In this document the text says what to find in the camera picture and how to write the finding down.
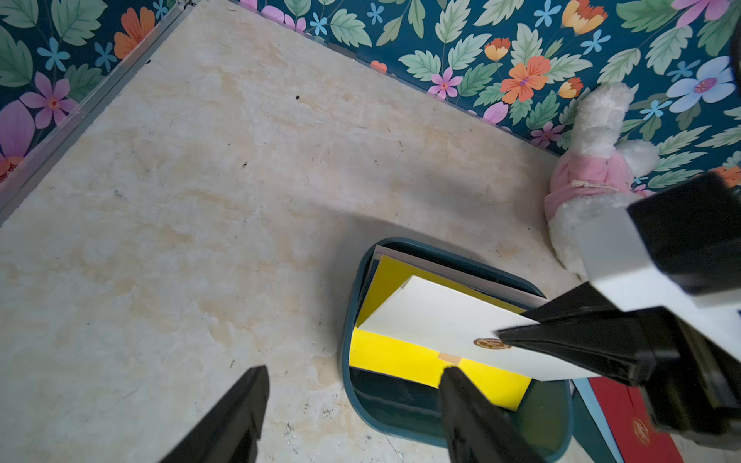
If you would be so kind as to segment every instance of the orange flower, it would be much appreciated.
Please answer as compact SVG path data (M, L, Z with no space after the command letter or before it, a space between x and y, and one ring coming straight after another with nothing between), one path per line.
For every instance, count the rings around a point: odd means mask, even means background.
M543 74L551 70L551 62L542 56L533 56L528 60L528 67L525 68L523 63L517 63L517 66L510 70L512 79L502 81L502 92L507 94L502 101L512 104L519 97L520 101L527 101L533 98L535 90L540 90L545 86L548 77Z
M144 40L147 34L154 29L154 13L152 11L142 7L139 15L142 17L141 22L136 17L136 11L133 8L129 8L121 16L121 25L124 27L126 33L117 32L113 37L113 41L116 43L116 47L113 50L119 59L126 58L131 53L131 50L136 48L136 45Z
M582 88L584 88L582 79L574 77L561 84L558 94L561 98L576 98L582 92Z
M388 66L381 63L380 61L376 61L375 59L370 62L370 67L384 74L386 74L386 71L388 70Z
M509 39L494 39L484 46L484 53L491 61L499 61L505 57L511 46Z
M710 172L715 172L725 180L725 186L728 188L737 187L741 185L741 167L733 166L730 169L726 167L716 167L710 169Z
M572 27L574 33L584 34L597 28L608 14L605 8L589 6L589 0L571 0L563 10L561 24L564 27Z

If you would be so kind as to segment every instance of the pink dress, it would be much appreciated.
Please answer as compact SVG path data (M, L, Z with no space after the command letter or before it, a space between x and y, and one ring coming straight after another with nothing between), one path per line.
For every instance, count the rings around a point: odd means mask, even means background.
M580 156L569 150L559 158L551 175L545 217L551 220L561 204L577 196L630 193L633 179L633 171L617 150L606 159Z

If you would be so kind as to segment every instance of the stuffed bunny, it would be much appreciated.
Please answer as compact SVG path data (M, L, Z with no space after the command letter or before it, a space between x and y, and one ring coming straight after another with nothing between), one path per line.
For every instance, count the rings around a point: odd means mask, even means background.
M636 177L647 175L659 161L659 149L648 141L624 141L622 119L633 101L623 83L603 84L576 108L571 148L558 160L545 197L551 244L567 270L582 279L586 270L574 228L609 207L627 207L642 198L631 191Z

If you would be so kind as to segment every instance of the blue flower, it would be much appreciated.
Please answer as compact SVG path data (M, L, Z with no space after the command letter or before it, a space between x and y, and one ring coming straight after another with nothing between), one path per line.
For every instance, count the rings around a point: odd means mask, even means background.
M100 55L100 58L95 60L95 65L97 67L101 67L103 64L105 64L105 72L110 72L110 63L115 63L118 61L115 56L110 54L110 51L113 49L113 44L108 42L108 45L105 46L105 50L103 50L103 47L98 43L95 42L95 51L98 52Z
M545 0L543 9L538 10L534 13L535 16L540 16L540 19L538 19L535 23L535 27L540 26L543 22L545 22L546 27L550 27L551 24L553 24L551 15L554 15L559 11L561 11L561 5L556 5L555 7L551 8L551 0Z
M164 1L165 0L159 0L159 3L157 3L156 1L152 2L152 6L154 7L155 10L157 10L157 14L154 15L154 19L164 18L167 12L169 11L167 7L163 5Z
M67 70L67 67L62 62L63 59L69 59L70 54L66 51L59 51L59 42L56 41L55 38L49 39L49 50L46 48L37 48L36 52L41 56L48 56L49 59L46 63L47 70L51 70L52 67L56 64L57 68L59 68L60 71L64 72Z
M320 21L319 20L319 17L316 15L316 13L313 13L313 16L314 16L314 20L313 21L309 21L309 25L311 27L315 27L316 28L314 30L314 35L315 36L319 35L319 31L322 31L322 33L324 35L327 35L327 28L324 27L325 24L327 24L327 18L322 18L322 20Z
M588 55L589 52L591 52L592 50L596 51L597 53L601 52L602 45L600 44L605 43L606 41L610 40L610 37L612 37L612 36L604 36L600 38L601 36L602 36L602 29L597 29L597 31L592 36L591 40L582 42L582 47L587 47L587 49L584 50L584 53L583 53L584 55Z
M674 76L671 78L672 82L676 82L679 80L680 77L692 77L692 69L693 67L697 66L700 63L700 60L696 60L690 63L688 66L687 63L684 61L680 61L677 63L677 70L673 70L670 73L666 73L667 76Z
M378 10L376 9L376 4L371 3L370 4L371 11L367 12L368 18L373 18L373 21L370 22L370 25L374 26L376 25L376 20L378 20L378 24L381 24L383 22L383 18L381 17L381 13L383 13L383 5L378 7Z
M659 100L653 100L651 102L651 107L645 110L641 110L641 114L645 114L646 116L643 118L644 121L649 120L650 118L656 116L661 117L664 116L664 111L661 111L668 105L672 103L672 100L664 101L662 104L659 104Z

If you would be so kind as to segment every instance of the floral wallpaper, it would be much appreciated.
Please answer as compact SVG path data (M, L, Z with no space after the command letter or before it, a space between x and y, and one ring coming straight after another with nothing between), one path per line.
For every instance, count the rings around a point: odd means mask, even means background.
M0 182L175 0L0 0Z
M649 196L706 170L738 193L741 98L728 43L741 0L241 0L313 40L555 154L579 100L624 81L623 139L657 144Z

